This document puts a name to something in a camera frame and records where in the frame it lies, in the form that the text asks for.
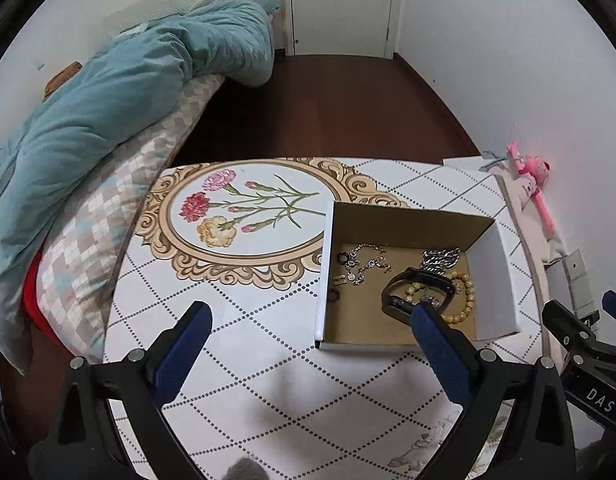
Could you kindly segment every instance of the white tablecloth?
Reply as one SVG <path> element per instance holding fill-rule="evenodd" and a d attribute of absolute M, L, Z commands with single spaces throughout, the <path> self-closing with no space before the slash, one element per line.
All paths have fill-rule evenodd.
<path fill-rule="evenodd" d="M 217 172 L 219 180 L 209 181 Z M 221 184 L 221 178 L 230 186 L 214 190 L 213 182 Z M 302 195 L 297 205 L 307 212 L 290 215 L 293 219 L 282 216 L 272 225 L 284 202 L 253 202 L 249 197 L 257 193 L 281 194 L 287 202 Z M 495 218 L 504 227 L 522 331 L 490 347 L 515 362 L 534 363 L 541 354 L 530 270 L 491 175 L 346 158 L 166 170 L 122 264 L 105 360 L 148 348 L 193 301 L 211 306 L 213 333 L 179 397 L 163 409 L 209 479 L 221 478 L 245 455 L 273 479 L 408 478 L 425 465 L 456 420 L 460 407 L 448 401 L 422 354 L 314 348 L 320 213 L 333 196 Z M 253 205 L 259 207 L 255 212 L 247 209 Z M 224 217 L 220 222 L 237 219 L 234 237 L 228 242 L 209 235 L 204 243 L 197 227 L 216 216 Z M 228 245 L 212 246 L 217 243 Z M 112 408 L 137 472 L 154 478 L 123 405 L 114 401 Z M 502 407 L 475 474 L 483 472 L 496 448 L 508 411 Z"/>

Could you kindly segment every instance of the red fabric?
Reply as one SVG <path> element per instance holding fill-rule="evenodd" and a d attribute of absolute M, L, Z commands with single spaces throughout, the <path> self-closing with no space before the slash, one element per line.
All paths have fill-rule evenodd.
<path fill-rule="evenodd" d="M 37 272 L 39 270 L 39 264 L 41 263 L 41 254 L 43 249 L 43 247 L 39 249 L 30 264 L 30 268 L 26 274 L 26 279 L 24 280 L 21 303 L 23 304 L 24 311 L 30 316 L 35 326 L 40 329 L 41 332 L 43 332 L 47 338 L 50 339 L 50 341 L 53 341 L 61 348 L 65 348 L 62 342 L 59 341 L 59 338 L 56 336 L 53 329 L 50 328 L 48 320 L 46 320 L 44 315 L 41 313 L 37 303 Z"/>

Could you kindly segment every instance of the dotted pattern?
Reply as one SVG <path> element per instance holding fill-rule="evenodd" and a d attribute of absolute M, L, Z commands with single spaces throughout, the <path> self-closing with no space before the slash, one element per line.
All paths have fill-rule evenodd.
<path fill-rule="evenodd" d="M 370 165 L 370 163 L 374 162 L 375 160 L 376 159 L 364 160 L 364 161 L 361 161 L 359 164 L 354 164 L 352 167 L 355 168 L 356 170 L 359 170 L 360 168 L 365 168 L 366 166 Z M 467 173 L 463 170 L 458 170 L 457 168 L 455 168 L 455 170 L 458 171 L 459 173 L 464 174 L 465 176 L 468 176 L 470 180 L 474 183 L 472 186 L 470 186 L 468 189 L 464 190 L 463 192 L 457 193 L 453 191 L 452 189 L 450 189 L 448 186 L 445 186 L 444 184 L 440 183 L 438 180 L 434 178 L 435 176 L 434 172 L 435 170 L 438 169 L 438 167 L 434 167 L 434 168 L 426 167 L 425 171 L 418 171 L 415 169 L 416 164 L 409 165 L 409 164 L 406 164 L 404 162 L 399 162 L 399 161 L 396 161 L 395 163 L 403 166 L 404 168 L 408 168 L 409 170 L 411 170 L 414 176 L 402 182 L 398 186 L 393 186 L 393 187 L 389 187 L 389 186 L 382 184 L 381 175 L 372 174 L 372 171 L 371 171 L 372 167 L 368 166 L 368 171 L 370 172 L 370 176 L 377 182 L 377 184 L 383 186 L 383 188 L 387 189 L 389 192 L 399 196 L 400 198 L 404 200 L 407 200 L 409 203 L 414 203 L 416 206 L 421 207 L 421 208 L 423 208 L 423 206 L 420 203 L 415 202 L 412 197 L 400 191 L 400 189 L 402 189 L 407 184 L 415 182 L 419 179 L 426 179 L 429 182 L 432 182 L 436 186 L 439 186 L 445 189 L 447 192 L 450 192 L 454 195 L 453 199 L 447 202 L 446 204 L 444 204 L 443 206 L 441 206 L 440 209 L 444 209 L 448 207 L 455 200 L 464 200 L 464 202 L 469 203 L 474 208 L 476 208 L 476 210 L 481 211 L 482 214 L 487 215 L 486 211 L 483 208 L 480 208 L 478 204 L 474 204 L 464 197 L 464 195 L 467 192 L 469 192 L 471 189 L 476 188 L 477 186 L 482 186 L 485 189 L 488 189 L 494 195 L 502 198 L 501 195 L 496 190 L 490 188 L 489 186 L 485 184 L 485 182 L 487 181 L 488 178 L 490 178 L 490 176 L 483 178 L 483 179 L 481 178 L 481 176 L 477 178 L 470 173 Z M 504 210 L 505 210 L 505 206 L 499 212 L 497 212 L 496 215 L 493 216 L 493 218 L 497 218 L 497 216 Z M 499 220 L 498 222 L 508 231 L 517 235 L 517 231 L 513 227 L 510 227 Z M 510 253 L 510 256 L 512 256 L 512 254 L 514 254 L 515 251 L 517 251 L 520 244 L 521 242 L 518 242 L 517 245 L 515 245 L 515 247 L 512 249 L 512 252 Z M 126 315 L 126 316 L 122 316 L 122 313 L 118 309 L 117 305 L 113 302 L 113 306 L 118 315 L 118 319 L 114 323 L 111 323 L 110 326 L 115 326 L 119 324 L 122 324 L 123 326 L 125 326 L 139 346 L 142 346 L 142 342 L 139 340 L 139 338 L 137 337 L 137 334 L 133 331 L 131 327 L 132 323 L 134 322 L 134 318 L 138 314 L 161 305 L 168 311 L 168 313 L 173 318 L 176 318 L 174 313 L 169 309 L 166 302 L 178 296 L 179 294 L 182 294 L 186 291 L 191 290 L 192 288 L 196 286 L 199 286 L 201 283 L 207 283 L 211 288 L 213 288 L 216 291 L 217 294 L 221 296 L 223 300 L 226 301 L 226 303 L 229 303 L 230 305 L 232 305 L 240 314 L 237 319 L 231 320 L 221 326 L 217 326 L 216 328 L 214 328 L 211 334 L 215 335 L 235 324 L 251 323 L 253 327 L 256 327 L 258 330 L 261 330 L 264 334 L 266 334 L 267 337 L 271 338 L 272 340 L 277 342 L 279 345 L 281 345 L 281 347 L 283 347 L 286 351 L 290 352 L 290 355 L 284 358 L 283 360 L 280 360 L 273 364 L 269 364 L 266 367 L 262 368 L 261 370 L 250 373 L 247 376 L 240 377 L 236 373 L 234 373 L 232 370 L 230 370 L 230 368 L 226 364 L 224 364 L 217 356 L 211 353 L 208 349 L 203 350 L 205 355 L 208 358 L 212 359 L 214 363 L 230 377 L 230 381 L 227 384 L 223 384 L 222 386 L 216 387 L 212 390 L 209 390 L 206 392 L 199 392 L 197 395 L 186 396 L 184 394 L 180 394 L 176 402 L 173 402 L 163 407 L 163 411 L 166 413 L 168 413 L 170 410 L 175 410 L 178 407 L 184 406 L 184 405 L 188 405 L 192 407 L 195 410 L 195 412 L 198 414 L 198 416 L 200 416 L 201 419 L 205 423 L 210 425 L 211 428 L 213 428 L 215 431 L 217 431 L 221 436 L 223 436 L 227 440 L 227 443 L 223 444 L 222 446 L 211 447 L 208 449 L 194 450 L 193 452 L 190 453 L 191 457 L 195 460 L 195 462 L 197 462 L 197 460 L 200 461 L 200 462 L 197 462 L 200 468 L 204 466 L 205 460 L 207 460 L 208 457 L 213 456 L 214 453 L 221 452 L 221 451 L 224 451 L 230 448 L 235 448 L 239 450 L 240 452 L 242 452 L 243 454 L 248 455 L 251 459 L 255 460 L 259 464 L 261 464 L 269 472 L 276 474 L 279 478 L 283 478 L 284 480 L 294 480 L 294 479 L 304 478 L 315 472 L 326 470 L 330 466 L 338 462 L 341 462 L 342 460 L 350 459 L 350 458 L 359 460 L 360 462 L 363 462 L 369 466 L 379 469 L 380 471 L 388 472 L 390 473 L 390 475 L 392 475 L 393 478 L 411 478 L 411 476 L 409 476 L 408 473 L 399 473 L 395 469 L 388 468 L 386 467 L 385 464 L 377 463 L 377 462 L 374 462 L 373 460 L 369 460 L 366 457 L 361 456 L 359 453 L 362 450 L 365 450 L 366 448 L 368 448 L 369 446 L 372 446 L 380 442 L 382 439 L 386 438 L 394 430 L 402 427 L 404 424 L 412 425 L 413 428 L 415 427 L 421 428 L 422 431 L 431 431 L 432 424 L 437 423 L 435 419 L 430 419 L 430 416 L 431 416 L 430 410 L 426 412 L 428 415 L 425 415 L 423 413 L 423 410 L 427 406 L 429 406 L 432 402 L 434 402 L 435 399 L 442 396 L 442 393 L 443 393 L 442 390 L 437 391 L 437 393 L 435 393 L 428 400 L 422 403 L 421 406 L 418 406 L 416 409 L 414 409 L 413 412 L 411 413 L 400 412 L 400 410 L 395 409 L 393 406 L 389 406 L 390 404 L 389 402 L 387 401 L 384 402 L 381 398 L 371 397 L 367 393 L 367 390 L 366 390 L 366 387 L 369 384 L 372 384 L 375 381 L 381 381 L 382 378 L 390 370 L 393 370 L 396 366 L 398 366 L 401 363 L 408 362 L 408 363 L 413 363 L 419 366 L 430 367 L 430 364 L 424 359 L 422 359 L 417 353 L 405 352 L 394 362 L 388 364 L 383 370 L 378 371 L 374 373 L 372 376 L 366 378 L 366 380 L 363 381 L 361 384 L 348 384 L 345 380 L 338 377 L 338 375 L 334 373 L 332 370 L 329 370 L 328 368 L 326 368 L 325 365 L 320 365 L 318 362 L 315 362 L 313 360 L 313 356 L 316 356 L 317 352 L 320 352 L 319 350 L 316 350 L 314 346 L 309 346 L 303 349 L 295 349 L 289 342 L 284 340 L 284 337 L 282 335 L 277 334 L 275 330 L 273 330 L 271 327 L 266 326 L 259 319 L 255 318 L 257 314 L 260 314 L 261 312 L 264 312 L 265 310 L 269 308 L 276 307 L 280 303 L 283 303 L 285 300 L 288 300 L 289 298 L 295 298 L 298 295 L 303 296 L 304 298 L 306 298 L 307 301 L 315 301 L 318 295 L 316 294 L 314 289 L 315 289 L 315 286 L 318 284 L 318 279 L 313 279 L 309 282 L 294 283 L 289 290 L 284 291 L 275 299 L 268 301 L 265 304 L 261 304 L 261 306 L 257 306 L 255 309 L 252 309 L 250 306 L 248 306 L 248 309 L 246 309 L 244 308 L 244 306 L 240 305 L 237 301 L 234 300 L 234 298 L 230 296 L 230 288 L 221 287 L 217 285 L 217 283 L 208 282 L 207 280 L 201 280 L 200 282 L 193 282 L 190 285 L 187 285 L 186 287 L 182 288 L 181 290 L 178 290 L 177 292 L 174 292 L 173 294 L 169 296 L 161 297 L 155 291 L 155 289 L 151 286 L 151 284 L 148 283 L 148 281 L 146 280 L 142 272 L 142 269 L 144 267 L 153 264 L 157 260 L 152 259 L 141 265 L 136 265 L 133 260 L 132 254 L 127 254 L 126 257 L 128 259 L 128 263 L 130 264 L 129 267 L 131 267 L 131 269 L 128 270 L 128 272 L 125 272 L 120 277 L 120 280 L 124 278 L 125 276 L 136 272 L 137 275 L 143 281 L 143 283 L 146 285 L 146 287 L 152 292 L 156 301 L 144 307 L 143 309 L 137 312 L 134 312 L 132 314 Z M 527 269 L 523 269 L 522 267 L 520 267 L 520 265 L 515 264 L 514 267 L 517 270 L 519 270 L 521 273 L 523 273 L 525 276 L 528 276 L 528 277 L 530 276 L 530 272 L 528 272 Z M 519 304 L 521 304 L 526 299 L 526 297 L 528 296 L 528 294 L 530 294 L 531 291 L 533 291 L 532 285 L 528 288 L 528 290 L 525 292 L 523 297 L 520 299 Z M 539 322 L 537 321 L 537 319 L 534 319 L 533 317 L 529 316 L 526 313 L 522 313 L 522 314 L 528 319 L 531 319 L 539 327 Z M 511 356 L 515 360 L 518 360 L 520 362 L 528 362 L 526 359 L 534 361 L 535 359 L 534 354 L 536 352 L 533 352 L 533 346 L 538 340 L 540 335 L 541 335 L 541 332 L 540 330 L 538 330 L 538 332 L 533 335 L 532 342 L 530 343 L 530 345 L 527 346 L 527 348 L 525 349 L 522 348 L 522 349 L 519 349 L 518 351 L 514 348 L 513 349 L 507 348 L 505 340 L 502 340 L 501 342 L 491 342 L 491 343 L 488 343 L 486 346 L 492 346 L 493 348 L 496 348 L 499 351 L 499 354 L 503 358 L 506 358 L 506 356 Z M 303 413 L 300 416 L 293 417 L 285 413 L 283 409 L 280 408 L 279 406 L 276 406 L 271 399 L 267 399 L 266 396 L 261 395 L 260 392 L 257 392 L 256 389 L 251 387 L 250 385 L 251 380 L 260 378 L 261 376 L 265 376 L 266 374 L 269 374 L 273 370 L 277 370 L 280 367 L 293 366 L 292 363 L 296 362 L 297 360 L 304 361 L 306 364 L 310 365 L 314 370 L 320 372 L 320 374 L 322 374 L 328 380 L 331 380 L 334 383 L 338 384 L 339 386 L 342 386 L 343 388 L 345 388 L 345 391 L 337 395 L 335 398 L 328 400 L 321 406 L 310 410 L 310 412 Z M 207 397 L 213 396 L 214 394 L 225 392 L 226 390 L 230 390 L 232 388 L 243 388 L 246 392 L 252 395 L 259 402 L 261 402 L 262 405 L 265 406 L 267 409 L 272 410 L 278 416 L 281 416 L 284 419 L 283 423 L 279 424 L 278 426 L 274 428 L 267 428 L 264 431 L 260 431 L 257 434 L 252 434 L 246 438 L 241 438 L 239 440 L 231 437 L 230 434 L 227 433 L 227 431 L 225 431 L 223 428 L 220 427 L 220 425 L 218 425 L 216 422 L 213 421 L 212 413 L 202 412 L 196 403 L 197 401 L 201 399 L 205 399 Z M 357 396 L 360 399 L 363 399 L 364 402 L 369 402 L 370 404 L 374 405 L 376 408 L 384 410 L 387 416 L 396 417 L 396 422 L 387 429 L 382 428 L 382 430 L 378 434 L 376 434 L 372 439 L 362 444 L 361 446 L 356 447 L 355 449 L 346 449 L 345 447 L 341 446 L 340 443 L 333 442 L 327 436 L 323 434 L 318 434 L 306 426 L 306 424 L 308 424 L 311 418 L 314 417 L 315 415 L 323 412 L 326 409 L 332 408 L 333 406 L 339 404 L 345 399 L 348 399 L 349 397 L 353 397 L 353 396 Z M 122 421 L 126 419 L 127 417 L 121 416 L 121 417 L 117 417 L 115 420 Z M 279 468 L 277 468 L 275 464 L 268 463 L 266 460 L 263 460 L 261 457 L 258 457 L 249 451 L 248 449 L 249 443 L 255 440 L 259 440 L 259 439 L 271 436 L 272 434 L 275 434 L 291 426 L 301 429 L 302 431 L 306 432 L 306 434 L 309 435 L 311 438 L 319 440 L 321 443 L 330 446 L 332 449 L 338 452 L 338 455 L 334 458 L 330 458 L 329 460 L 324 460 L 323 463 L 315 464 L 313 467 L 311 467 L 309 470 L 306 470 L 305 472 L 291 476 L 287 472 L 284 472 L 280 470 Z M 124 438 L 124 441 L 128 444 L 128 446 L 133 447 L 135 451 L 141 453 L 138 446 L 134 442 L 132 442 L 132 439 L 128 439 L 128 437 L 125 435 L 123 435 L 123 438 Z M 134 463 L 144 464 L 146 463 L 146 460 L 136 460 L 134 461 Z M 214 480 L 213 476 L 208 474 L 203 468 L 202 468 L 202 471 L 209 478 L 209 480 Z"/>

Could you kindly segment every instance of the plaid pillowcase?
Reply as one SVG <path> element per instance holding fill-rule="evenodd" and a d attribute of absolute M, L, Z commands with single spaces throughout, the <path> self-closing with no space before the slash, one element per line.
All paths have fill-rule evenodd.
<path fill-rule="evenodd" d="M 117 146 L 55 219 L 37 273 L 37 303 L 73 354 L 103 359 L 114 283 L 144 197 L 223 81 L 217 74 L 188 81 L 174 110 Z"/>

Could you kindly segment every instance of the white wall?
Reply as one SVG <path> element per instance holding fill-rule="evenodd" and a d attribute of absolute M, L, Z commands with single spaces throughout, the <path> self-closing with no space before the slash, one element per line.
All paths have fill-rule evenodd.
<path fill-rule="evenodd" d="M 100 49 L 101 19 L 137 1 L 46 0 L 37 9 L 0 61 L 0 145 L 41 101 L 50 78 Z"/>
<path fill-rule="evenodd" d="M 616 290 L 616 51 L 578 1 L 402 0 L 397 51 L 480 150 L 550 162 L 567 248 Z"/>

